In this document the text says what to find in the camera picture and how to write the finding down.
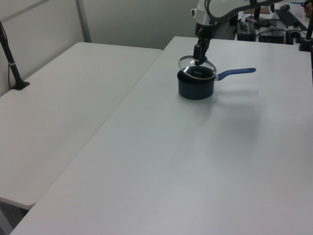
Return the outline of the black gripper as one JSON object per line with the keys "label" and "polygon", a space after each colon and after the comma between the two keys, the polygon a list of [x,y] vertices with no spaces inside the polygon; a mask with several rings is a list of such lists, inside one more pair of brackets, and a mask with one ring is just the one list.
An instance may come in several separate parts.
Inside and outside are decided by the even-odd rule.
{"label": "black gripper", "polygon": [[209,41],[213,39],[215,26],[213,24],[203,25],[196,23],[195,35],[199,39],[199,45],[194,46],[193,59],[195,66],[200,66],[200,62],[204,63],[207,58],[205,56]]}

